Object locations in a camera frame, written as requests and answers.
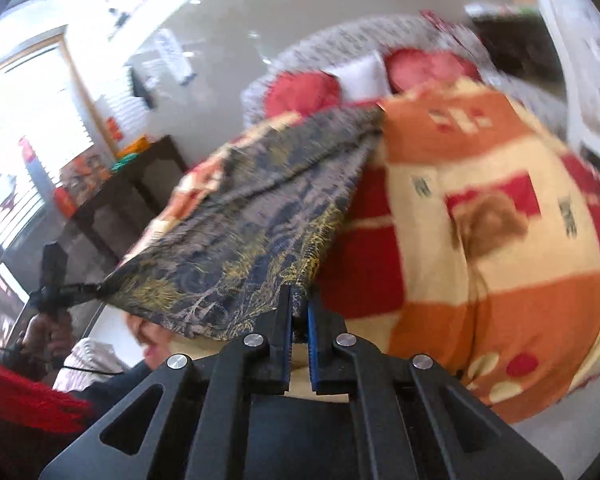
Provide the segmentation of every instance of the pillow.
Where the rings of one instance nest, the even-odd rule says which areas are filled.
[[[462,76],[481,81],[476,66],[449,50],[425,52],[417,48],[396,50],[386,59],[391,88],[398,93],[430,81],[454,82]]]
[[[277,117],[285,112],[309,116],[339,104],[338,80],[324,72],[283,72],[264,96],[267,118]]]
[[[343,103],[377,101],[391,95],[384,60],[379,52],[373,52],[347,64],[329,67],[324,71],[338,78]]]

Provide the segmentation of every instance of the patchwork blanket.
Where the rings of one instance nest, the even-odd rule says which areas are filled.
[[[517,102],[468,80],[388,100],[383,142],[317,276],[507,422],[600,372],[600,178]]]
[[[107,301],[185,337],[219,340],[250,332],[282,283],[298,308],[382,115],[377,106],[334,108],[285,128],[290,116],[224,146],[183,179],[108,277]]]

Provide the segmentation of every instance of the silver screw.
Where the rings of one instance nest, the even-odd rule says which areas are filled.
[[[356,344],[356,341],[356,336],[347,332],[340,334],[336,338],[336,343],[338,343],[340,346],[353,346]]]
[[[187,364],[187,356],[183,354],[174,354],[167,359],[167,366],[173,370],[180,370]]]
[[[249,334],[244,337],[244,344],[247,346],[260,346],[264,343],[264,338],[260,334]]]
[[[418,354],[413,358],[413,366],[420,370],[429,370],[433,366],[433,359],[426,354]]]

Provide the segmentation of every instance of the black cable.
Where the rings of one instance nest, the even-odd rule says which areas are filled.
[[[11,348],[2,348],[0,346],[0,351],[2,352],[19,352],[19,350],[14,350]],[[114,376],[114,375],[122,375],[124,372],[104,372],[102,370],[89,370],[88,368],[76,368],[75,366],[67,366],[62,365],[62,368],[66,368],[67,370],[76,370],[77,372],[88,372],[90,374],[98,374],[98,375],[106,375],[106,376]]]

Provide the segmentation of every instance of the pink cushion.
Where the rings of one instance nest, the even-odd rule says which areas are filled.
[[[430,81],[453,82],[462,76],[481,80],[471,61],[448,50],[425,52],[402,48],[388,56],[384,63],[394,92],[405,92]]]
[[[268,118],[285,112],[298,112],[305,117],[339,104],[338,80],[324,72],[283,72],[264,96]]]

